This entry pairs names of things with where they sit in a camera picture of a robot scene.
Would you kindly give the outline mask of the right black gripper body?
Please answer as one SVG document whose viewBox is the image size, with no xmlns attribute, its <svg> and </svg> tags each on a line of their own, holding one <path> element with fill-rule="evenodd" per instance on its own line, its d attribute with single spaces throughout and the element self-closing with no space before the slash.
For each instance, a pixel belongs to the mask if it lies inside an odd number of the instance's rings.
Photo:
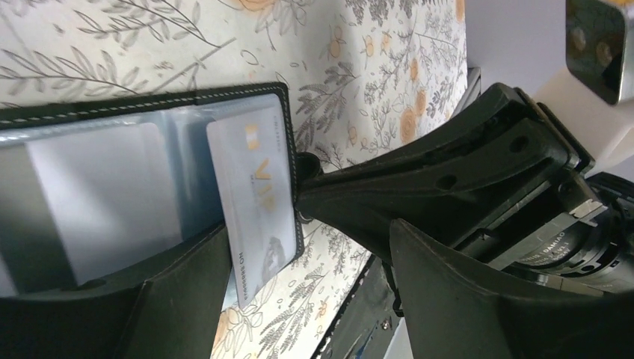
<svg viewBox="0 0 634 359">
<path fill-rule="evenodd" d="M 456 251 L 509 274 L 633 290 L 633 183 L 601 172 L 546 186 L 478 228 Z"/>
</svg>

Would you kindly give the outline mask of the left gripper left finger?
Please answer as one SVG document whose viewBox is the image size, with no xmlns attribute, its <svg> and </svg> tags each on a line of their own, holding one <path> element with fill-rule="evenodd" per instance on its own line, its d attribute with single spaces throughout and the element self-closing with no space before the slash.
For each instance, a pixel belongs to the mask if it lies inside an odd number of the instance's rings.
<svg viewBox="0 0 634 359">
<path fill-rule="evenodd" d="M 1 300 L 3 358 L 209 358 L 231 272 L 227 229 L 74 288 Z"/>
</svg>

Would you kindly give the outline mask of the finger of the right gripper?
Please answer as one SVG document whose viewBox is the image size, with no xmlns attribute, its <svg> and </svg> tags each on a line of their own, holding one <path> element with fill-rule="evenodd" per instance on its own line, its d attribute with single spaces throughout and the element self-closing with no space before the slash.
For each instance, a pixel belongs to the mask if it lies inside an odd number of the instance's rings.
<svg viewBox="0 0 634 359">
<path fill-rule="evenodd" d="M 488 261 L 568 212 L 558 188 L 593 166 L 543 103 L 496 83 L 427 135 L 303 182 L 295 205 L 383 260 L 401 219 Z"/>
</svg>

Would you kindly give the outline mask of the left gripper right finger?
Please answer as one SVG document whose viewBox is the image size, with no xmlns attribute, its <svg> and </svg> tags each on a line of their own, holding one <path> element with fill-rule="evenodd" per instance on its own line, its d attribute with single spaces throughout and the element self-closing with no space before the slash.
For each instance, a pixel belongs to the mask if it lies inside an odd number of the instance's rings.
<svg viewBox="0 0 634 359">
<path fill-rule="evenodd" d="M 633 294 L 539 286 L 447 248 L 404 220 L 390 249 L 415 358 L 631 358 Z"/>
</svg>

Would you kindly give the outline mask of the black leather card holder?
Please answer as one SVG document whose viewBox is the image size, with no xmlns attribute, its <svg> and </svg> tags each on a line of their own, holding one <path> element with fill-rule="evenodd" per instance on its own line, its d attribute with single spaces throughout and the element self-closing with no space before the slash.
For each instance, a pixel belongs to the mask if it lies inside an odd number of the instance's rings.
<svg viewBox="0 0 634 359">
<path fill-rule="evenodd" d="M 1 295 L 87 283 L 226 223 L 213 110 L 275 106 L 282 82 L 1 110 Z"/>
</svg>

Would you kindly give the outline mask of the white VIP credit card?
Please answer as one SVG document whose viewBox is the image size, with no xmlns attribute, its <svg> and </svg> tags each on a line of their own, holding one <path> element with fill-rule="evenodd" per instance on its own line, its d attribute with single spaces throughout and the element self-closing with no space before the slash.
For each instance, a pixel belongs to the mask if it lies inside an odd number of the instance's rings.
<svg viewBox="0 0 634 359">
<path fill-rule="evenodd" d="M 228 230 L 238 306 L 298 252 L 285 123 L 275 106 L 213 110 L 206 135 Z"/>
</svg>

